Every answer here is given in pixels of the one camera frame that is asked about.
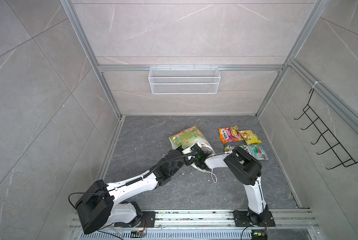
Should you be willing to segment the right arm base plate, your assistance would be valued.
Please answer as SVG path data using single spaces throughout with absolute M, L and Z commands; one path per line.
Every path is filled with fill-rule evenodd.
M 256 214 L 251 211 L 234 210 L 232 212 L 236 227 L 275 227 L 276 223 L 270 211 Z

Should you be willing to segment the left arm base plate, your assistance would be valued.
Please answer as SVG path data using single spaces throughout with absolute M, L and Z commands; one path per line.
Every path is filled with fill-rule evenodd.
M 114 227 L 122 228 L 153 228 L 155 224 L 156 212 L 143 211 L 142 215 L 137 215 L 130 223 L 115 223 Z

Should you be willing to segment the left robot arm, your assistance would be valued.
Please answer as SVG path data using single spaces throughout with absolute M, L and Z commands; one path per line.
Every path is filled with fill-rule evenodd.
M 140 208 L 133 203 L 123 203 L 125 200 L 140 193 L 151 191 L 163 186 L 183 165 L 191 165 L 198 159 L 200 150 L 182 153 L 182 148 L 171 150 L 154 166 L 143 174 L 118 183 L 105 183 L 97 180 L 85 192 L 70 194 L 81 195 L 72 204 L 76 210 L 84 234 L 99 231 L 106 224 L 136 225 L 135 219 L 141 219 Z

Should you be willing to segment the floral paper bag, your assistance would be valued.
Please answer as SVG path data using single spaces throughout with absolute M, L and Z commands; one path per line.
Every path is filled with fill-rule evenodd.
M 196 170 L 211 174 L 213 182 L 216 184 L 218 179 L 213 170 L 206 165 L 206 158 L 215 155 L 215 151 L 207 141 L 203 133 L 196 127 L 190 127 L 178 134 L 169 137 L 173 149 L 182 147 L 182 153 L 187 154 L 195 150 L 201 150 L 195 157 L 187 157 L 192 161 L 191 166 Z

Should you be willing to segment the yellow green snack packet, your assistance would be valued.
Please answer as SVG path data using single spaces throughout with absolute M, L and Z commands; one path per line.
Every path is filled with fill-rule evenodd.
M 244 149 L 247 153 L 250 153 L 249 148 L 246 145 L 225 145 L 224 152 L 232 151 L 236 147 L 240 147 L 240 148 Z

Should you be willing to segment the orange snack packet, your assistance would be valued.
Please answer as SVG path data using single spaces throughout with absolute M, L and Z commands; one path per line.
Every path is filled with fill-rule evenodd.
M 219 128 L 219 134 L 223 144 L 242 140 L 238 126 Z

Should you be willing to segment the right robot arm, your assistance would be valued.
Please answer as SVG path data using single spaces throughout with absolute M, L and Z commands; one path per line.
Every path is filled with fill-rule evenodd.
M 193 167 L 203 172 L 212 172 L 215 168 L 229 168 L 245 187 L 250 222 L 259 224 L 264 220 L 269 208 L 261 184 L 262 165 L 242 147 L 234 147 L 222 154 L 196 156 Z

